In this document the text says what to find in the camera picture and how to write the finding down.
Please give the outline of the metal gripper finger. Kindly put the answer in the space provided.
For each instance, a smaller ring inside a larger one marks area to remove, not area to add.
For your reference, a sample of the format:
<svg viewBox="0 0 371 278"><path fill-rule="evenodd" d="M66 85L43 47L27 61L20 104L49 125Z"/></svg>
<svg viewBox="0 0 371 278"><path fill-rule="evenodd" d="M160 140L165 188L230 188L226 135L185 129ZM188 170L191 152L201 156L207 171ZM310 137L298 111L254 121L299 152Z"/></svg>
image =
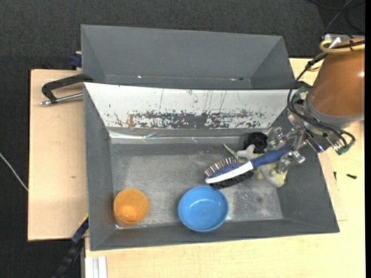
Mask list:
<svg viewBox="0 0 371 278"><path fill-rule="evenodd" d="M281 127L272 127L267 132L267 150L278 150L283 147L293 148L300 136L300 130L290 129L286 133Z"/></svg>
<svg viewBox="0 0 371 278"><path fill-rule="evenodd" d="M302 164L305 161L305 157L300 154L299 150L303 146L305 146L305 143L280 148L279 150L284 151L284 153L277 162L276 171L284 173L292 166Z"/></svg>

